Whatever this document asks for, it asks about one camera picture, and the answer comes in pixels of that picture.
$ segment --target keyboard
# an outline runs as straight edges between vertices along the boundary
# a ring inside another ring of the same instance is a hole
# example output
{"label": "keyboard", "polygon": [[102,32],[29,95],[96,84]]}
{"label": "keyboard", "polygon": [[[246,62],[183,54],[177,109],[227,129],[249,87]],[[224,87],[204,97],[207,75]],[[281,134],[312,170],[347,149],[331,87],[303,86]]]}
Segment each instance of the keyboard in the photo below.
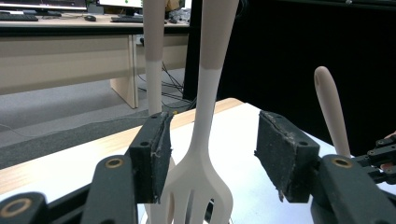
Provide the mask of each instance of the keyboard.
{"label": "keyboard", "polygon": [[134,22],[143,23],[143,17],[112,17],[112,22]]}
{"label": "keyboard", "polygon": [[0,14],[0,21],[38,21],[38,18],[28,14]]}

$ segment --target white desk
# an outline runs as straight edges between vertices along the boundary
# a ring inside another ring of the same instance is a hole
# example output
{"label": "white desk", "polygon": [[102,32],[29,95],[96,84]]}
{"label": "white desk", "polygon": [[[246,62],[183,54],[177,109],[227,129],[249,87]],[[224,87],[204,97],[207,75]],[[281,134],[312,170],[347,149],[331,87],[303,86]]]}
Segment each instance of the white desk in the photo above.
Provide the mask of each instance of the white desk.
{"label": "white desk", "polygon": [[[135,76],[145,73],[145,60],[135,34],[143,34],[143,24],[110,22],[114,16],[95,15],[95,22],[81,14],[0,21],[0,94],[111,79],[126,103],[138,107]],[[188,35],[177,33],[182,28],[188,25],[165,24],[168,69],[185,67]]]}
{"label": "white desk", "polygon": [[[256,148],[259,109],[234,99],[217,103],[213,120],[209,151],[215,169],[233,193],[234,224],[313,223],[310,204],[287,201],[281,203],[277,191],[253,155]],[[173,157],[178,163],[189,147],[193,113],[185,112],[172,120],[171,140]],[[94,166],[109,155],[123,154],[137,129],[118,133],[47,157],[0,170],[0,201],[18,192],[39,191],[48,202],[73,189],[90,183]],[[320,144],[319,155],[334,154],[332,146],[313,137]],[[26,185],[10,189],[19,182]],[[389,192],[396,190],[381,186]]]}

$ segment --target fork handle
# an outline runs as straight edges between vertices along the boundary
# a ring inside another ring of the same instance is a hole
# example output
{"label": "fork handle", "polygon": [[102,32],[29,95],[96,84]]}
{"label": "fork handle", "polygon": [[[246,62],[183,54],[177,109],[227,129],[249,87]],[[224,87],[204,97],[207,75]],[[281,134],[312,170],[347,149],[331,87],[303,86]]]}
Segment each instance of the fork handle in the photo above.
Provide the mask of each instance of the fork handle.
{"label": "fork handle", "polygon": [[337,154],[350,158],[347,130],[338,91],[332,75],[324,66],[315,70],[315,89]]}
{"label": "fork handle", "polygon": [[197,105],[191,147],[208,147],[219,79],[237,7],[238,0],[203,1]]}
{"label": "fork handle", "polygon": [[148,95],[148,113],[159,113],[162,107],[163,31],[165,2],[143,1],[143,33],[145,34],[145,60]]}

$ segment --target bolt hole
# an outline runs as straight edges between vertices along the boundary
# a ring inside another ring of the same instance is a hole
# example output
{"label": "bolt hole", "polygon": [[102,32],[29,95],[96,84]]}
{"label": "bolt hole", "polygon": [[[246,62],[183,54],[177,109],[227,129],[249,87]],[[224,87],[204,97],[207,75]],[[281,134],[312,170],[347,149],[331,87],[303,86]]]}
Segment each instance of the bolt hole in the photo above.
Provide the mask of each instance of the bolt hole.
{"label": "bolt hole", "polygon": [[16,215],[24,212],[32,204],[32,200],[21,198],[8,203],[0,211],[0,217],[15,217]]}
{"label": "bolt hole", "polygon": [[344,167],[344,168],[352,167],[352,163],[351,162],[346,161],[344,159],[340,159],[340,158],[333,159],[332,163],[334,163],[337,166]]}
{"label": "bolt hole", "polygon": [[116,158],[116,159],[111,159],[111,160],[107,161],[106,167],[112,169],[112,168],[117,168],[119,166],[122,166],[122,164],[123,164],[123,160]]}

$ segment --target black metal bracket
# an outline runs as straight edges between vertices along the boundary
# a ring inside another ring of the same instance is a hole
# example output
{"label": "black metal bracket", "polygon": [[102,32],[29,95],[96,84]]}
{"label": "black metal bracket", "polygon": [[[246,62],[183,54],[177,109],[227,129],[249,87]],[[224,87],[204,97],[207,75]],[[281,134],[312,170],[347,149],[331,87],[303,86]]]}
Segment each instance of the black metal bracket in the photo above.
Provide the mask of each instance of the black metal bracket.
{"label": "black metal bracket", "polygon": [[[396,135],[367,155],[318,155],[318,144],[286,118],[261,111],[255,155],[289,203],[307,203],[316,224],[396,223],[396,197],[377,183],[395,184]],[[389,164],[385,171],[380,169]]]}
{"label": "black metal bracket", "polygon": [[97,163],[91,184],[47,203],[39,192],[0,202],[2,224],[137,224],[138,203],[161,197],[171,156],[172,115],[162,112],[144,123],[125,155]]}

